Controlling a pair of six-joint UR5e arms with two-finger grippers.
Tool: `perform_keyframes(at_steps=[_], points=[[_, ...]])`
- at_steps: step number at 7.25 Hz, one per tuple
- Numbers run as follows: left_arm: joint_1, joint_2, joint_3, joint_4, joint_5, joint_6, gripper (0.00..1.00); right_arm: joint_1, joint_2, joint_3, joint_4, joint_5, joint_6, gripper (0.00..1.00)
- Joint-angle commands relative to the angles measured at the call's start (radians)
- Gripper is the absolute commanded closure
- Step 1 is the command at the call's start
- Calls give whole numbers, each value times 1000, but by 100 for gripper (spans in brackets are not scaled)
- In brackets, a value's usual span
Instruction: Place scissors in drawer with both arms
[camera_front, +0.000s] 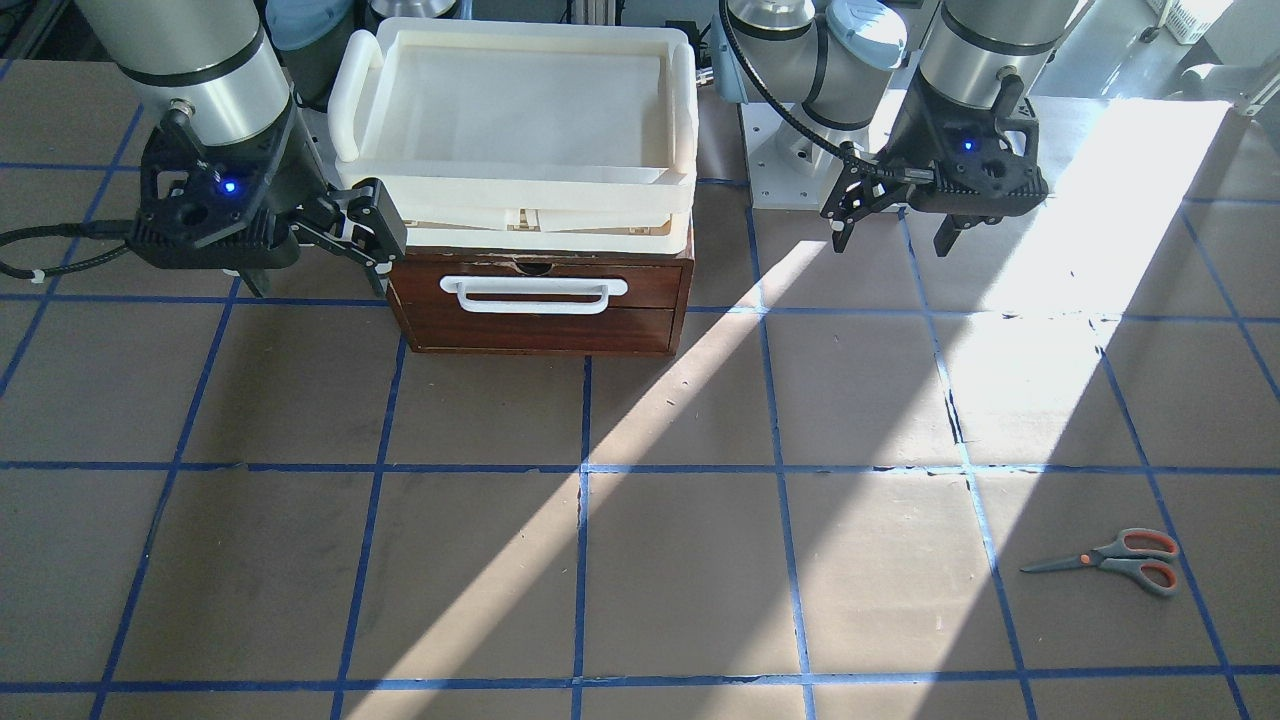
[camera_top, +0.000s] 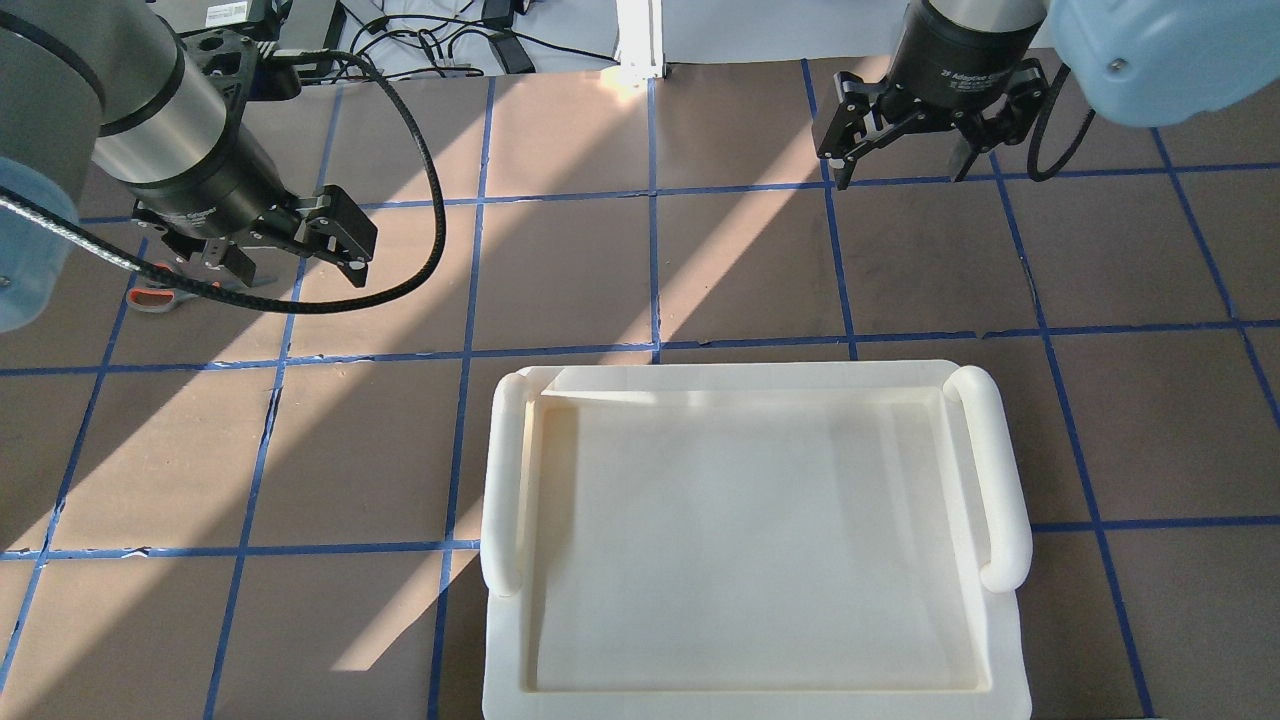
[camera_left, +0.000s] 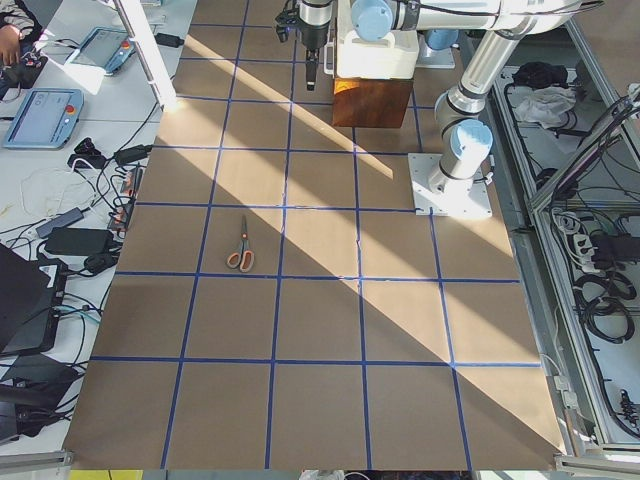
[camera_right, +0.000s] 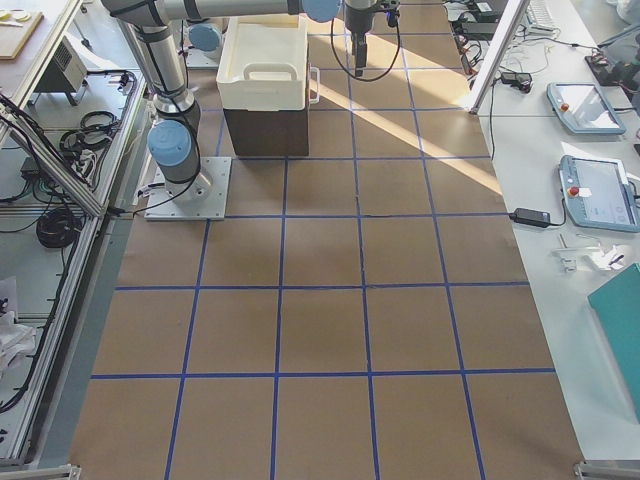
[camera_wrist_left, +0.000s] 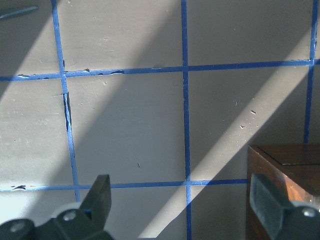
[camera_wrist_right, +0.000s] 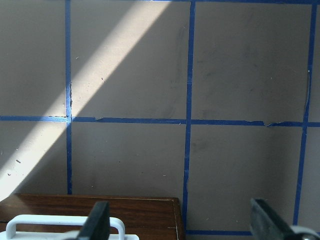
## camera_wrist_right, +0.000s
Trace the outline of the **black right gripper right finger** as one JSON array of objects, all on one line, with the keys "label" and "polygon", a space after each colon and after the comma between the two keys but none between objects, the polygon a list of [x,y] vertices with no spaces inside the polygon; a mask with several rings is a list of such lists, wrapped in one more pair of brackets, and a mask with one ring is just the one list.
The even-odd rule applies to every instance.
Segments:
[{"label": "black right gripper right finger", "polygon": [[301,240],[302,235],[292,228],[266,203],[250,200],[250,232],[255,240]]}]

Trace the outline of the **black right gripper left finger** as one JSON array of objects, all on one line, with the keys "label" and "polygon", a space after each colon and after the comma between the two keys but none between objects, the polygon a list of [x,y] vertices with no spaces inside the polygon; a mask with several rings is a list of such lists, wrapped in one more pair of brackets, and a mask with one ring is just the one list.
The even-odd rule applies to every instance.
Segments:
[{"label": "black right gripper left finger", "polygon": [[110,236],[109,202],[98,201],[80,229],[78,240],[108,240]]}]

